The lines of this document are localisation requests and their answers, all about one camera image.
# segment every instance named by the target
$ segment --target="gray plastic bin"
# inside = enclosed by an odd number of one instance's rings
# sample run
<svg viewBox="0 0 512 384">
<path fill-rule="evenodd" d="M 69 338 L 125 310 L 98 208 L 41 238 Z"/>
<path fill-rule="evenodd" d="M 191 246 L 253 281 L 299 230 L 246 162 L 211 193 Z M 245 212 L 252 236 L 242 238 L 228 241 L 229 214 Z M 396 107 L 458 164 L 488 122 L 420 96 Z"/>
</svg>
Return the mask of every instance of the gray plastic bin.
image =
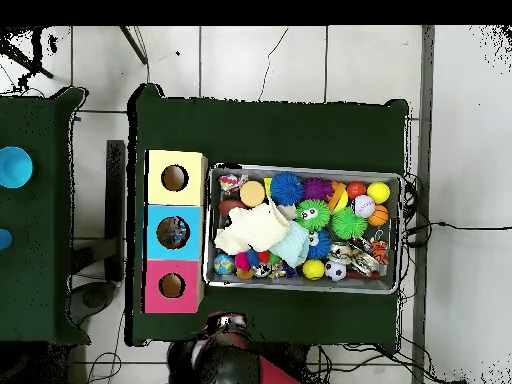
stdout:
<svg viewBox="0 0 512 384">
<path fill-rule="evenodd" d="M 301 290 L 301 291 L 320 291 L 320 292 L 347 292 L 347 293 L 368 293 L 368 294 L 391 294 L 399 285 L 400 266 L 401 266 L 401 247 L 402 240 L 402 206 L 404 200 L 404 180 L 398 174 L 377 173 L 377 172 L 354 172 L 354 171 L 332 171 L 326 169 L 307 169 L 307 168 L 279 168 L 270 166 L 241 165 L 241 169 L 230 169 L 222 165 L 214 165 L 208 173 L 207 187 L 209 187 L 210 202 L 206 210 L 206 235 L 203 255 L 203 278 L 204 280 L 217 287 L 245 287 L 260 288 L 272 290 Z M 380 237 L 389 244 L 389 265 L 381 265 L 379 280 L 371 279 L 352 279 L 345 278 L 334 282 L 328 277 L 320 280 L 311 281 L 304 277 L 294 279 L 272 280 L 270 278 L 253 278 L 251 280 L 242 280 L 235 274 L 218 275 L 213 270 L 213 261 L 219 253 L 213 243 L 218 228 L 224 228 L 226 218 L 222 217 L 218 211 L 217 205 L 224 199 L 237 198 L 236 193 L 225 195 L 218 183 L 222 175 L 249 175 L 249 179 L 258 180 L 263 183 L 264 177 L 273 177 L 279 172 L 290 171 L 301 178 L 317 177 L 329 180 L 340 181 L 345 184 L 351 181 L 362 181 L 365 184 L 374 181 L 385 182 L 391 195 L 384 203 L 389 211 L 390 219 L 382 227 L 373 227 L 368 225 L 364 237 L 370 239 L 378 228 L 384 234 Z"/>
</svg>

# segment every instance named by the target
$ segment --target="blue object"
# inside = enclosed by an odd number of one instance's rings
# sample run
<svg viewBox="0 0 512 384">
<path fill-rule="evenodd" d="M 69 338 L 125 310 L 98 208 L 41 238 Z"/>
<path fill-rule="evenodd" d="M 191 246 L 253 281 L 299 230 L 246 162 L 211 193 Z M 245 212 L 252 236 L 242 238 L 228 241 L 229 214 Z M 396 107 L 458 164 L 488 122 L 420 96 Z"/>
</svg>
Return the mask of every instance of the blue object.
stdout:
<svg viewBox="0 0 512 384">
<path fill-rule="evenodd" d="M 298 278 L 299 274 L 295 268 L 292 268 L 290 265 L 283 261 L 283 268 L 286 272 L 286 278 Z"/>
<path fill-rule="evenodd" d="M 213 269 L 217 274 L 231 274 L 235 270 L 235 260 L 232 256 L 219 253 L 213 261 Z"/>
<path fill-rule="evenodd" d="M 331 240 L 327 231 L 314 231 L 309 234 L 309 251 L 308 258 L 322 259 L 327 256 L 331 249 Z"/>
<path fill-rule="evenodd" d="M 20 147 L 4 147 L 0 150 L 0 185 L 20 188 L 32 176 L 32 159 Z"/>
<path fill-rule="evenodd" d="M 249 259 L 249 265 L 251 266 L 258 266 L 260 264 L 260 257 L 258 256 L 258 253 L 255 250 L 248 250 L 247 252 L 247 258 Z"/>
<path fill-rule="evenodd" d="M 12 244 L 12 234 L 10 231 L 0 228 L 0 251 L 7 249 Z"/>
<path fill-rule="evenodd" d="M 185 221 L 190 229 L 190 236 L 184 246 L 177 249 L 167 249 L 157 237 L 157 229 L 165 218 L 176 217 Z M 199 261 L 201 260 L 201 234 L 203 224 L 201 222 L 201 208 L 198 206 L 148 206 L 148 239 L 147 259 Z M 179 236 L 179 232 L 171 234 L 171 237 Z"/>
<path fill-rule="evenodd" d="M 270 193 L 278 204 L 290 206 L 302 199 L 304 186 L 296 175 L 291 172 L 281 172 L 272 178 Z"/>
</svg>

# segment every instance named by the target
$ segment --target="stacked boxes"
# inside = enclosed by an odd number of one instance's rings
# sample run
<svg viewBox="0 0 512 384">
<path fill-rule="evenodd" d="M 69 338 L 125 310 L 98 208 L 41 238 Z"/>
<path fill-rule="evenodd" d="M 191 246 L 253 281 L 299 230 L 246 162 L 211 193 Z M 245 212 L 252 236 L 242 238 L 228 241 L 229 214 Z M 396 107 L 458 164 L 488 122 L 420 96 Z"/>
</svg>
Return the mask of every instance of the stacked boxes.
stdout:
<svg viewBox="0 0 512 384">
<path fill-rule="evenodd" d="M 207 160 L 201 153 L 148 150 L 144 166 L 142 312 L 195 313 L 204 286 L 200 267 Z"/>
</svg>

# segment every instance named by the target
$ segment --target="blue spiky ball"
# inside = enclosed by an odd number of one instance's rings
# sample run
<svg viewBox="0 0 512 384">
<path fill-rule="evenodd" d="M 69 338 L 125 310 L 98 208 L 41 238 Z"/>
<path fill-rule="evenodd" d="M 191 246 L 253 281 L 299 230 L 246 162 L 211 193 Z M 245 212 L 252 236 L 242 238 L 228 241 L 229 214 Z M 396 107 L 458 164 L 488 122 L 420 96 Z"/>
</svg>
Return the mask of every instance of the blue spiky ball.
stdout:
<svg viewBox="0 0 512 384">
<path fill-rule="evenodd" d="M 302 199 L 304 186 L 296 175 L 291 172 L 281 172 L 272 178 L 270 194 L 278 204 L 290 206 Z"/>
<path fill-rule="evenodd" d="M 309 233 L 309 250 L 308 258 L 322 259 L 327 256 L 331 247 L 331 239 L 327 231 L 313 231 Z"/>
</svg>

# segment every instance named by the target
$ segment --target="blue box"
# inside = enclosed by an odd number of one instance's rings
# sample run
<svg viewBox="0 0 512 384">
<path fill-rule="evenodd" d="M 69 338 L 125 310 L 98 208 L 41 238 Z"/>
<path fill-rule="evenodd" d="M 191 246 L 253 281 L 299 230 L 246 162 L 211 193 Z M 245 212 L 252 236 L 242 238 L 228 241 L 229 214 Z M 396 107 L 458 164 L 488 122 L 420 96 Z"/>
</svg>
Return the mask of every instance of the blue box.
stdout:
<svg viewBox="0 0 512 384">
<path fill-rule="evenodd" d="M 199 206 L 161 206 L 148 205 L 147 259 L 172 259 L 199 261 L 202 257 L 202 208 Z M 157 229 L 165 218 L 177 217 L 185 221 L 189 238 L 176 249 L 170 249 L 160 243 Z"/>
</svg>

